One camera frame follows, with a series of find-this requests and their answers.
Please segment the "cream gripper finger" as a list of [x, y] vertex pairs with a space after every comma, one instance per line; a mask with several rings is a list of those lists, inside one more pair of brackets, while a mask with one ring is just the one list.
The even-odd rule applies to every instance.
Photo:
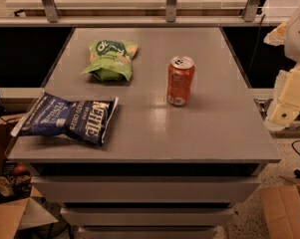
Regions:
[[283, 22], [268, 33], [264, 38], [264, 43], [271, 46], [280, 46], [285, 44], [287, 23]]
[[273, 101], [267, 110], [266, 127], [279, 131], [289, 127], [300, 115], [300, 64], [289, 72], [280, 70], [273, 89]]

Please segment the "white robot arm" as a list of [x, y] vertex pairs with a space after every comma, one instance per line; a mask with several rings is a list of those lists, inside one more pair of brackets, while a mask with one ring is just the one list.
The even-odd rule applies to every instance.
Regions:
[[289, 127], [300, 115], [300, 5], [287, 22], [281, 23], [264, 39], [271, 46], [284, 46], [284, 54], [296, 63], [289, 72], [280, 70], [267, 110], [266, 127], [279, 131]]

